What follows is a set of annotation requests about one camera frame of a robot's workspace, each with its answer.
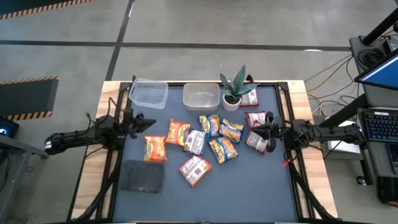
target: hazard stripe tape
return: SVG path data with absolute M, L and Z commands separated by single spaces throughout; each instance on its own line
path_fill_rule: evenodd
M 52 111 L 40 111 L 27 114 L 14 114 L 3 116 L 10 121 L 22 121 L 27 119 L 37 119 L 37 118 L 49 118 L 52 115 Z
M 26 82 L 40 82 L 40 81 L 59 80 L 59 79 L 60 79 L 59 76 L 40 77 L 40 78 L 28 78 L 28 79 L 23 79 L 23 80 L 3 81 L 3 82 L 0 82 L 0 85 L 17 84 L 17 83 L 26 83 Z
M 0 15 L 0 20 L 15 18 L 15 17 L 19 17 L 19 16 L 26 16 L 26 15 L 35 14 L 38 12 L 49 11 L 52 9 L 60 9 L 62 7 L 72 6 L 72 5 L 91 2 L 91 1 L 94 1 L 94 0 L 71 0 L 71 1 L 67 1 L 67 2 L 52 4 L 49 6 L 42 6 L 42 7 L 36 7 L 33 9 L 26 9 L 26 10 L 17 11 L 17 12 L 10 12 L 8 14 Z

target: keyboard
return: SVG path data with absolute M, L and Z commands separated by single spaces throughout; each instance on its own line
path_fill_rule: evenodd
M 398 142 L 398 111 L 360 109 L 359 117 L 368 141 Z

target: wooden table frame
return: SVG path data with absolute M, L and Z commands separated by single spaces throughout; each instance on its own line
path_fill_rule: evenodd
M 219 82 L 219 81 L 172 81 L 171 85 L 182 85 L 186 82 Z M 277 96 L 280 96 L 280 111 L 283 113 L 287 121 L 291 119 L 306 119 L 313 122 L 312 113 L 310 109 L 310 104 L 308 101 L 307 92 L 305 90 L 305 85 L 302 80 L 288 80 L 288 81 L 268 81 L 261 80 L 256 81 L 257 83 L 268 83 L 270 85 L 277 86 L 279 89 L 277 91 Z M 101 91 L 101 96 L 99 99 L 98 109 L 96 112 L 96 118 L 106 114 L 108 110 L 108 98 L 113 99 L 118 98 L 119 89 L 121 84 L 124 86 L 128 85 L 129 82 L 117 82 L 110 81 L 104 82 L 103 89 Z M 122 105 L 126 105 L 127 94 L 124 94 L 123 98 L 120 99 Z M 110 114 L 114 114 L 115 107 L 112 106 L 110 109 Z M 97 149 L 98 146 L 89 146 L 86 150 L 86 154 Z M 117 152 L 110 152 L 102 149 L 95 154 L 83 161 L 80 176 L 76 184 L 75 194 L 71 203 L 70 211 L 68 214 L 68 220 L 71 218 L 76 218 L 81 215 L 86 207 L 95 198 L 96 194 L 101 188 L 105 174 L 109 175 L 115 165 L 115 158 Z M 106 171 L 105 161 L 110 164 L 110 170 Z M 337 211 L 335 203 L 333 200 L 333 195 L 331 193 L 331 188 L 326 173 L 325 164 L 323 161 L 322 153 L 319 150 L 308 147 L 300 152 L 298 159 L 295 161 L 295 166 L 300 172 L 301 176 L 307 184 L 309 185 L 311 191 L 317 197 L 319 202 L 326 208 L 328 213 L 337 217 Z M 304 193 L 301 188 L 292 182 L 293 191 L 297 191 L 297 201 L 295 203 L 298 215 L 303 218 L 320 218 L 317 212 L 314 212 L 313 207 L 309 204 L 309 200 L 305 198 Z M 102 207 L 102 212 L 96 212 L 96 215 L 92 218 L 106 218 L 108 217 L 109 204 L 111 202 L 110 198 L 112 196 L 112 189 L 110 189 L 105 198 Z

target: yellow snack bag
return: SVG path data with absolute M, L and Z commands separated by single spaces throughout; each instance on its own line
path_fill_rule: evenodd
M 217 137 L 218 129 L 220 128 L 220 117 L 218 114 L 199 116 L 201 130 L 207 133 L 209 138 Z
M 164 147 L 165 136 L 144 136 L 146 143 L 144 149 L 144 161 L 162 162 L 166 161 L 166 149 Z
M 209 142 L 209 145 L 213 150 L 219 164 L 238 156 L 238 152 L 235 150 L 228 138 L 214 139 Z
M 243 124 L 235 124 L 224 118 L 218 132 L 220 135 L 229 138 L 233 143 L 239 144 L 242 139 L 243 129 Z
M 190 128 L 191 124 L 176 122 L 173 118 L 170 119 L 169 135 L 167 135 L 166 143 L 184 146 Z

